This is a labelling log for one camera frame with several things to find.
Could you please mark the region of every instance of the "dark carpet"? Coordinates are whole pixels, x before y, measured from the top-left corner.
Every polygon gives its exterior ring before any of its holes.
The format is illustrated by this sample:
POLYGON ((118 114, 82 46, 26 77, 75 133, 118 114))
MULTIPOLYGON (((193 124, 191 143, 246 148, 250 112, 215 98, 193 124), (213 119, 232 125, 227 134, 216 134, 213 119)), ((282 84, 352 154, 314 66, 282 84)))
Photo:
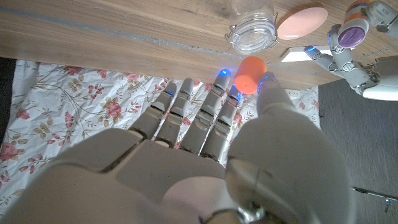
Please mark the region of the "dark carpet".
MULTIPOLYGON (((320 124, 346 159, 352 185, 398 195, 398 102, 365 99, 345 80, 319 86, 320 124)), ((354 192, 356 223, 398 223, 398 202, 354 192)))

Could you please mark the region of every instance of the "white fabric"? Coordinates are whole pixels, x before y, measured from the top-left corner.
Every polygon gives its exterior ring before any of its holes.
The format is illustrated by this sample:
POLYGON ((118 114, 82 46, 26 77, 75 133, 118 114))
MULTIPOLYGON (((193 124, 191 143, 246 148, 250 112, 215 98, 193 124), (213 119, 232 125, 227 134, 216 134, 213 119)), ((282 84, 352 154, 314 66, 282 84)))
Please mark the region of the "white fabric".
MULTIPOLYGON (((0 153, 0 215, 23 192, 37 170, 59 152, 106 128, 127 129, 170 82, 178 87, 182 83, 18 60, 11 117, 0 153)), ((211 87, 195 82, 176 147, 211 87)), ((300 94, 294 105, 319 127, 318 88, 300 94)), ((240 127, 257 116, 256 97, 243 96, 228 136, 229 144, 240 127)))

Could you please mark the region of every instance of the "pink disc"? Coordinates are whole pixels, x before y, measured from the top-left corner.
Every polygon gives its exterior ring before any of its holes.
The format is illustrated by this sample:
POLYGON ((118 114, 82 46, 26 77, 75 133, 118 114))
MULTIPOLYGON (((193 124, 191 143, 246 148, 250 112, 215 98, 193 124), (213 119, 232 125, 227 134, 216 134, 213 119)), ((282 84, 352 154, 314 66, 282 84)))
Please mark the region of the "pink disc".
POLYGON ((282 40, 303 37, 319 28, 327 17, 328 11, 322 7, 311 7, 296 12, 279 26, 278 37, 282 40))

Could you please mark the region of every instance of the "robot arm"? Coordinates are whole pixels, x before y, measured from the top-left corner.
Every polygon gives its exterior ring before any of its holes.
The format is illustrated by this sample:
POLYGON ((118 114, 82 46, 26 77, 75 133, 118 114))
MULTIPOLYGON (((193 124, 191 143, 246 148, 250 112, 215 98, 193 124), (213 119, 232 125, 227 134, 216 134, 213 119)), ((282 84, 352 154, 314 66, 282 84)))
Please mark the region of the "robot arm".
POLYGON ((128 131, 100 132, 41 169, 2 223, 353 223, 344 160, 271 73, 259 86, 259 117, 242 127, 220 165, 241 97, 232 87, 215 117, 230 76, 217 77, 182 150, 171 147, 190 79, 154 141, 173 83, 128 131))
MULTIPOLYGON (((372 2, 366 8, 372 25, 381 32, 398 38, 398 12, 383 2, 372 2)), ((365 98, 398 101, 398 57, 377 58, 371 66, 363 67, 353 61, 351 49, 338 44, 340 25, 334 25, 328 33, 331 55, 321 54, 308 46, 305 53, 319 66, 334 75, 344 78, 350 87, 365 98)))

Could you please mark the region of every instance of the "wooden table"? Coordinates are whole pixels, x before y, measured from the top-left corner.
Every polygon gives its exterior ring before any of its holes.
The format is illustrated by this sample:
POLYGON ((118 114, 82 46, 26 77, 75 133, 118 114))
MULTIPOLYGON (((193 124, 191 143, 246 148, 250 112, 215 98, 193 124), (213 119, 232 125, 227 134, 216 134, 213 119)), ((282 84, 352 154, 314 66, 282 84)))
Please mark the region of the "wooden table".
MULTIPOLYGON (((395 0, 388 0, 396 8, 395 0)), ((304 89, 338 77, 313 62, 280 63, 289 47, 326 45, 352 1, 280 0, 277 25, 320 4, 326 22, 305 37, 256 54, 286 88, 304 89)), ((195 81, 213 82, 221 69, 236 71, 244 58, 224 39, 230 0, 12 0, 0 2, 0 56, 195 81)), ((371 28, 354 57, 371 63, 398 54, 396 40, 371 28)))

